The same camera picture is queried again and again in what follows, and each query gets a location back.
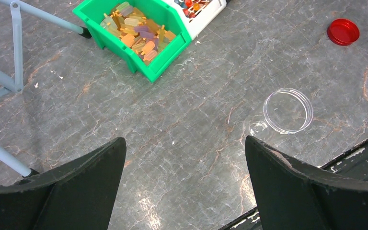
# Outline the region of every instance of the red pushpin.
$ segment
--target red pushpin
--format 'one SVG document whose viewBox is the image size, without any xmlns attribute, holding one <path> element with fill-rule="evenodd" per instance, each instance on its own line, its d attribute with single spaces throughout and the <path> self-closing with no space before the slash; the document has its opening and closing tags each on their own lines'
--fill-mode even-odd
<svg viewBox="0 0 368 230">
<path fill-rule="evenodd" d="M 191 7 L 193 5 L 193 1 L 191 1 L 191 0 L 185 0 L 185 5 L 187 7 Z"/>
<path fill-rule="evenodd" d="M 189 12 L 187 9 L 183 9 L 183 12 L 184 12 L 184 15 L 185 15 L 186 17 L 188 17 L 188 15 L 190 14 L 190 12 Z"/>
</svg>

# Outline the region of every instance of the white debris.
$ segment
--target white debris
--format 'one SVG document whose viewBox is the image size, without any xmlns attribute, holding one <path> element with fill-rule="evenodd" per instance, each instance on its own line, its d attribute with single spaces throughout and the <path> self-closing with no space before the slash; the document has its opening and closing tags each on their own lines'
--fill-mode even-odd
<svg viewBox="0 0 368 230">
<path fill-rule="evenodd" d="M 362 153 L 364 150 L 365 150 L 365 148 L 360 148 L 360 149 L 358 149 L 356 152 L 354 152 L 352 155 L 348 156 L 348 157 L 347 157 L 347 158 L 345 158 L 345 159 L 349 159 L 349 158 L 351 158 L 351 157 L 354 157 L 354 156 L 356 156 L 356 155 L 358 155 L 358 154 Z"/>
<path fill-rule="evenodd" d="M 260 219 L 260 217 L 257 217 L 256 219 L 252 220 L 252 222 L 257 222 Z"/>
<path fill-rule="evenodd" d="M 335 165 L 333 165 L 333 166 L 331 167 L 331 170 L 332 170 L 332 172 L 333 172 L 333 173 L 336 173 L 338 170 L 335 170 L 335 169 L 334 169 L 334 167 L 335 167 Z"/>
<path fill-rule="evenodd" d="M 239 225 L 243 224 L 245 221 L 246 221 L 246 219 L 243 219 L 241 222 L 239 222 L 239 223 L 237 223 L 237 224 L 233 225 L 230 229 L 235 229 L 235 228 L 237 228 Z"/>
<path fill-rule="evenodd" d="M 258 212 L 255 212 L 255 213 L 253 213 L 253 215 L 248 216 L 248 217 L 247 217 L 247 219 L 251 219 L 251 218 L 253 218 L 254 216 L 256 216 L 257 214 L 258 214 Z"/>
</svg>

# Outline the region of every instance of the marble floor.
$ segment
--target marble floor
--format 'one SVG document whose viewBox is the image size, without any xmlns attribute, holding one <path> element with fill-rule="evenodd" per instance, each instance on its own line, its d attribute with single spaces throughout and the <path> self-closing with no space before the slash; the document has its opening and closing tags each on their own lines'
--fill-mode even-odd
<svg viewBox="0 0 368 230">
<path fill-rule="evenodd" d="M 82 25 L 81 0 L 26 0 Z M 111 230 L 216 230 L 256 206 L 243 153 L 251 116 L 290 87 L 314 109 L 269 144 L 320 166 L 368 138 L 368 1 L 232 0 L 154 84 L 92 39 L 23 17 L 22 94 L 0 98 L 0 145 L 44 172 L 115 137 L 128 152 Z M 337 46 L 336 18 L 360 39 Z M 14 73 L 0 4 L 0 70 Z M 0 162 L 0 184 L 20 176 Z"/>
</svg>

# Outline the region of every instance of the red bottle cap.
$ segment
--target red bottle cap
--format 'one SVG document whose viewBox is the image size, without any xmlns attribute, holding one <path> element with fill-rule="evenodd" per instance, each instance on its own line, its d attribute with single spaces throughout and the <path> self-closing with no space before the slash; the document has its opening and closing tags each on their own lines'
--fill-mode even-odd
<svg viewBox="0 0 368 230">
<path fill-rule="evenodd" d="M 329 39 L 337 45 L 348 46 L 359 39 L 359 28 L 347 19 L 336 19 L 327 30 Z"/>
</svg>

